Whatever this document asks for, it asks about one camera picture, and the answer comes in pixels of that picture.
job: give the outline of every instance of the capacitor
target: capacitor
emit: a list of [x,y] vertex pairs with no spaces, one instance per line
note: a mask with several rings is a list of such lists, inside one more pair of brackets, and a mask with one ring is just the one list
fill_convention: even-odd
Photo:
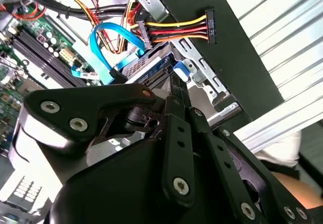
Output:
[[57,49],[57,46],[50,46],[50,47],[48,48],[48,51],[49,51],[50,53],[53,53],[56,49]]
[[53,44],[53,45],[55,45],[57,42],[58,42],[58,39],[57,39],[57,37],[52,37],[51,39],[50,39],[50,42]]
[[45,48],[48,48],[48,47],[49,47],[49,43],[46,41],[46,42],[44,42],[43,46],[44,46]]
[[54,32],[53,31],[48,31],[48,32],[46,32],[46,37],[47,38],[52,38],[54,36]]
[[59,50],[54,51],[53,55],[55,58],[58,58],[60,56]]

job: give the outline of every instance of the black panel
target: black panel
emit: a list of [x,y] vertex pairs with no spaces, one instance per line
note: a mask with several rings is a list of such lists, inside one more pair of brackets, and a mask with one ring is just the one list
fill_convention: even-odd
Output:
[[162,0],[177,21],[195,19],[214,7],[217,44],[193,43],[233,93],[251,120],[283,102],[249,38],[226,0]]

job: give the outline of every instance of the black wire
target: black wire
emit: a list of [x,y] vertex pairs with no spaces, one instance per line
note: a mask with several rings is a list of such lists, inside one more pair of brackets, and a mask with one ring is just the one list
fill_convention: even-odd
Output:
[[195,28],[195,27],[198,27],[198,26],[203,26],[203,25],[206,25],[206,22],[205,21],[200,21],[200,22],[197,22],[195,24],[192,24],[192,25],[187,25],[187,26],[172,26],[172,27],[157,27],[157,26],[149,26],[149,25],[146,25],[150,31],[154,31],[154,30],[157,30],[157,31],[170,31],[170,30],[183,30],[183,29],[192,29],[192,28]]
[[207,32],[204,31],[194,31],[194,32],[185,32],[185,33],[174,33],[174,34],[161,34],[161,35],[151,35],[150,38],[154,39],[164,39],[171,36],[186,36],[186,35],[207,35]]
[[[81,9],[71,8],[69,10],[67,6],[64,6],[63,4],[54,0],[34,0],[34,1],[39,3],[40,5],[47,7],[50,10],[58,12],[59,14],[66,14],[66,12],[69,12],[69,16],[86,19],[86,15]],[[98,8],[97,16],[99,20],[102,20],[103,18],[106,18],[106,17],[121,17],[125,9],[126,9],[126,5],[104,6],[104,7]]]

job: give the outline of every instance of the yellow wire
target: yellow wire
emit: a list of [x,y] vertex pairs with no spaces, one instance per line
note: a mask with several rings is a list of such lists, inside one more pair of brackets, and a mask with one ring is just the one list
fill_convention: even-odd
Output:
[[[86,5],[83,4],[80,0],[74,0],[84,11],[84,13],[86,13],[86,15],[88,16],[88,18],[90,18],[92,25],[96,26],[97,24],[95,23],[95,21],[93,20],[92,16],[90,15],[90,13],[88,12],[88,10],[86,9]],[[103,42],[104,46],[106,47],[106,49],[108,51],[111,51],[106,39],[104,38],[103,34],[101,32],[98,32],[99,38],[101,39],[101,41]]]
[[[126,16],[125,16],[125,21],[126,21],[126,26],[125,26],[125,28],[127,29],[127,23],[128,23],[128,14],[129,14],[129,12],[130,12],[130,10],[131,10],[131,8],[132,8],[132,5],[133,5],[133,3],[135,2],[135,0],[130,0],[129,1],[129,6],[127,7],[127,9],[126,9]],[[124,37],[122,37],[122,39],[121,39],[121,46],[120,46],[120,48],[119,48],[119,52],[121,53],[122,52],[122,49],[123,49],[123,47],[124,47],[124,45],[125,45],[125,38]]]
[[186,36],[172,36],[168,38],[163,38],[163,39],[157,39],[154,40],[153,42],[163,42],[163,41],[169,41],[172,39],[180,39],[180,38],[202,38],[208,40],[207,36],[202,36],[202,35],[186,35]]
[[[200,22],[202,20],[206,19],[206,15],[201,16],[200,18],[197,18],[195,20],[192,21],[186,21],[186,22],[178,22],[178,23],[154,23],[154,22],[147,22],[146,25],[148,26],[158,26],[158,27],[174,27],[174,26],[187,26],[187,25],[192,25],[195,24],[197,22]],[[132,26],[130,26],[130,28],[135,28],[137,27],[138,24],[134,24]]]

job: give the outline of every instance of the screw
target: screw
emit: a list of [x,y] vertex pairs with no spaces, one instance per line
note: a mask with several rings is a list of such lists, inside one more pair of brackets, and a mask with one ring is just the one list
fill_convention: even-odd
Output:
[[148,97],[151,97],[151,93],[148,92],[147,90],[143,90],[142,93]]
[[174,178],[173,186],[181,195],[187,195],[189,191],[188,184],[182,178]]
[[226,129],[223,129],[222,130],[222,133],[224,134],[224,135],[226,135],[227,137],[230,137],[230,132],[228,132],[228,130],[226,130]]
[[304,220],[307,220],[307,215],[305,214],[305,212],[304,212],[301,208],[297,207],[297,208],[296,208],[296,210],[297,210],[298,214],[299,214],[299,215],[300,215]]
[[51,113],[51,114],[57,113],[61,109],[60,106],[53,101],[44,101],[43,103],[40,104],[40,108],[44,112]]
[[291,218],[291,219],[295,219],[296,216],[294,214],[294,212],[291,210],[291,208],[284,206],[284,210],[286,212],[286,214]]
[[199,116],[203,116],[202,112],[199,109],[195,109],[194,112]]
[[178,102],[178,100],[176,99],[173,99],[173,102],[176,104],[176,105],[180,105],[180,103]]
[[81,118],[74,118],[70,120],[70,127],[78,132],[84,132],[87,129],[87,122]]
[[254,213],[253,209],[251,208],[250,205],[247,203],[243,202],[240,205],[242,212],[245,214],[246,217],[248,217],[250,220],[255,220],[256,219],[256,214]]

